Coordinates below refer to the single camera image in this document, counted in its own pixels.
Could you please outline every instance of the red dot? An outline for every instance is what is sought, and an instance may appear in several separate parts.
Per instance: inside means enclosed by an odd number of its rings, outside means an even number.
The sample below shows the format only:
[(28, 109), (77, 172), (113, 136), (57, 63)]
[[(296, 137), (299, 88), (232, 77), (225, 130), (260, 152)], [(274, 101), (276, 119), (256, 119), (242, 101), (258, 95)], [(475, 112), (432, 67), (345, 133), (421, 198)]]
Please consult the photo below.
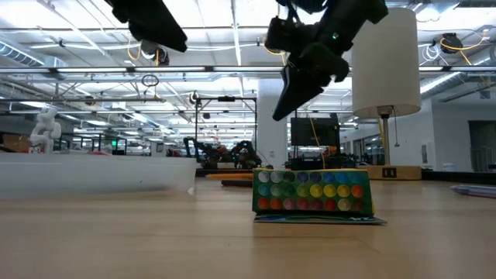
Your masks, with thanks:
[(258, 208), (269, 209), (269, 199), (268, 198), (260, 198), (258, 200)]
[(298, 199), (298, 209), (308, 210), (308, 207), (310, 207), (310, 202), (306, 198)]
[(351, 211), (362, 212), (363, 211), (363, 202), (358, 200), (354, 201), (351, 205)]
[(273, 198), (270, 200), (270, 207), (275, 210), (282, 209), (282, 201), (280, 198)]
[(333, 199), (328, 199), (327, 201), (325, 201), (325, 210), (327, 211), (335, 211), (336, 206), (336, 201)]
[(363, 187), (360, 185), (355, 185), (351, 188), (351, 194), (355, 198), (362, 198), (363, 197)]
[(324, 208), (324, 203), (321, 200), (315, 199), (310, 204), (312, 210), (322, 210)]

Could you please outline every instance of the table surface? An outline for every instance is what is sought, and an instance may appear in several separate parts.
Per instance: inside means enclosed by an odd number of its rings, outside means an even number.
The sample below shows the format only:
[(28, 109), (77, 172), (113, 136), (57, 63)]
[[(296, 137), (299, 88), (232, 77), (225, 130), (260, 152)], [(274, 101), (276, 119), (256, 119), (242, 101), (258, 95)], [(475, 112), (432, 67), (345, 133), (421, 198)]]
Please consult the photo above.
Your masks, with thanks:
[(0, 278), (496, 278), (496, 200), (375, 181), (386, 226), (254, 224), (251, 189), (0, 201)]

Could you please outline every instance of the colorful box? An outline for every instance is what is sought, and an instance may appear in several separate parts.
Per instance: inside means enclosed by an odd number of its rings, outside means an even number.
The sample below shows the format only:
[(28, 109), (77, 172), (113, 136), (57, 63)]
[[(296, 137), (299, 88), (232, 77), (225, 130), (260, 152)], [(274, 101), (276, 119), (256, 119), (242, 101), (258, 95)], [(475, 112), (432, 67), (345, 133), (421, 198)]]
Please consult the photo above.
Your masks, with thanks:
[(374, 203), (365, 170), (256, 169), (253, 211), (258, 215), (373, 217)]

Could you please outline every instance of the white column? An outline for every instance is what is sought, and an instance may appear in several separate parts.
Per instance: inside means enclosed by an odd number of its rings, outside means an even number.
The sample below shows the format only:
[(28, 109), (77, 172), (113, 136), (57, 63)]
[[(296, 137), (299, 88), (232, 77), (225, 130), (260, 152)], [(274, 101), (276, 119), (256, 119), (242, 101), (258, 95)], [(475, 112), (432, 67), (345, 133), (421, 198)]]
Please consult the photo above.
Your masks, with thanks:
[(283, 168), (288, 160), (288, 119), (272, 119), (283, 87), (282, 79), (261, 79), (258, 83), (257, 149), (263, 165), (271, 164), (276, 169)]

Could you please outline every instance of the ceiling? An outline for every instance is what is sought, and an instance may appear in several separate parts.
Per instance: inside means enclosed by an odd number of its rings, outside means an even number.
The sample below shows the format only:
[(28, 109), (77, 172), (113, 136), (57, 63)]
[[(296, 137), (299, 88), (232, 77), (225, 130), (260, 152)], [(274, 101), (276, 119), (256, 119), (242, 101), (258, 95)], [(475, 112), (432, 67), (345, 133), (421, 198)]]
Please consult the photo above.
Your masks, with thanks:
[[(53, 0), (51, 4), (57, 13), (71, 22), (79, 31), (74, 31), (66, 20), (46, 9), (40, 4), (43, 0), (2, 0), (0, 1), (0, 40), (6, 38), (18, 43), (22, 48), (31, 50), (33, 55), (48, 55), (59, 57), (71, 67), (112, 67), (130, 66), (153, 66), (153, 61), (141, 56), (138, 60), (133, 60), (128, 55), (128, 45), (136, 44), (130, 36), (126, 25), (117, 21), (112, 15), (112, 9), (104, 0)], [(235, 20), (238, 23), (237, 36), (233, 28), (232, 3), (230, 0), (164, 0), (177, 22), (184, 28), (188, 36), (189, 51), (178, 53), (169, 50), (170, 65), (282, 65), (281, 56), (268, 53), (263, 46), (257, 46), (257, 41), (262, 40), (267, 31), (267, 26), (275, 15), (285, 16), (285, 9), (279, 7), (275, 1), (268, 0), (235, 0)], [(439, 64), (458, 64), (463, 61), (461, 54), (441, 54), (432, 61), (425, 60), (422, 52), (427, 46), (421, 46), (432, 40), (439, 40), (443, 33), (455, 32), (459, 38), (463, 39), (465, 46), (477, 44), (483, 35), (482, 29), (490, 26), (487, 37), (480, 47), (467, 51), (470, 56), (489, 44), (496, 36), (496, 29), (492, 26), (496, 22), (496, 9), (494, 8), (458, 8), (443, 12), (442, 14), (431, 14), (423, 9), (418, 14), (418, 44), (419, 61), (424, 66)], [(306, 23), (313, 23), (320, 19), (321, 14), (308, 15), (299, 11), (301, 20)], [(240, 57), (236, 55), (235, 40), (239, 38)], [(107, 55), (103, 55), (97, 49), (91, 48), (88, 40), (96, 46), (108, 49), (109, 47), (119, 48), (117, 50), (106, 50)], [(59, 46), (62, 41), (67, 47)], [(196, 51), (202, 47), (217, 48), (214, 51)], [(219, 49), (220, 47), (231, 47), (229, 49)], [(139, 52), (137, 48), (130, 48), (132, 56)], [(345, 59), (351, 62), (351, 53), (345, 53)], [(19, 64), (0, 57), (0, 66), (18, 67)], [(191, 109), (188, 97), (193, 91), (197, 91), (202, 97), (212, 97), (218, 95), (232, 95), (244, 97), (256, 97), (258, 89), (257, 76), (223, 76), (213, 78), (206, 74), (189, 74), (192, 80), (182, 81), (182, 74), (168, 74), (172, 81), (162, 82), (157, 88), (157, 95), (163, 102), (127, 102), (126, 108), (131, 110), (154, 110), (154, 109)], [(84, 78), (83, 75), (73, 74), (71, 77)], [(34, 77), (17, 76), (21, 81), (33, 79)], [(142, 96), (146, 87), (141, 82), (141, 76), (119, 77), (124, 78), (121, 82), (87, 82), (77, 84), (77, 87), (70, 88), (73, 83), (59, 83), (59, 90), (66, 91), (66, 98), (79, 98), (84, 95), (104, 96), (106, 98), (137, 98), (136, 89), (139, 96)], [(32, 83), (36, 88), (50, 94), (55, 92), (55, 83), (40, 82)], [(150, 97), (155, 90), (148, 91)], [(343, 83), (331, 84), (325, 94), (311, 100), (307, 105), (308, 109), (350, 109), (352, 102), (351, 77)], [(211, 109), (242, 109), (249, 110), (242, 102), (215, 103), (209, 105)], [(145, 115), (154, 122), (171, 126), (180, 131), (182, 135), (190, 133), (186, 127), (188, 121), (179, 115), (170, 113)], [(350, 115), (341, 115), (347, 120)], [(122, 124), (122, 119), (117, 119), (113, 115), (110, 119)], [(212, 115), (206, 122), (254, 122), (253, 113)], [(253, 128), (240, 127), (238, 131), (226, 130), (217, 133), (231, 135), (233, 133), (243, 134), (243, 137), (251, 138)]]

